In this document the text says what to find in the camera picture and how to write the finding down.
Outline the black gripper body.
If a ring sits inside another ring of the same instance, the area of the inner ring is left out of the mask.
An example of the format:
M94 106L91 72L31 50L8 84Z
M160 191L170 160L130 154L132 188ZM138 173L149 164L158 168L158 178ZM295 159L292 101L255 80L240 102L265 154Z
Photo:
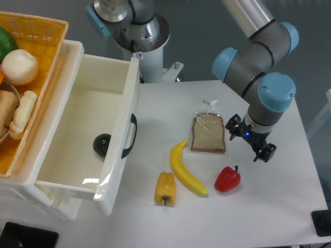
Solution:
M239 127L240 137L242 137L248 144L251 145L253 151L259 152L266 145L268 133L257 133L252 129L252 125L246 125L244 121Z

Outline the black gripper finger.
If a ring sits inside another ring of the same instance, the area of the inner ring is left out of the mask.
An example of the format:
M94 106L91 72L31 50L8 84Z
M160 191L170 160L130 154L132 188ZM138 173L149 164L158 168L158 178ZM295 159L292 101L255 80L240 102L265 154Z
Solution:
M254 145L252 148L255 152L255 158L253 161L256 162L257 160L261 160L267 163L273 157L277 146L272 143L265 143L262 146Z
M230 134L229 140L232 141L235 137L242 137L241 127L242 119L238 114L235 114L229 119L229 121L225 125L225 128L229 131Z

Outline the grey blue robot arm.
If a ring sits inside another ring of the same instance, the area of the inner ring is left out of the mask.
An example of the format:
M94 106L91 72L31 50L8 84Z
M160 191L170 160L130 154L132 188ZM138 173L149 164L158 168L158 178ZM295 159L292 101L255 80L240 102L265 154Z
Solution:
M261 1L223 4L250 40L243 52L224 49L212 65L213 74L249 105L246 115L234 115L226 129L231 137L243 138L256 159L267 162L277 147L266 139L296 93L289 76L269 70L296 48L299 35L290 23L277 22ZM153 1L94 1L85 13L99 35L113 37L125 60L138 59L142 82L172 79L170 70L163 67L170 28L155 12Z

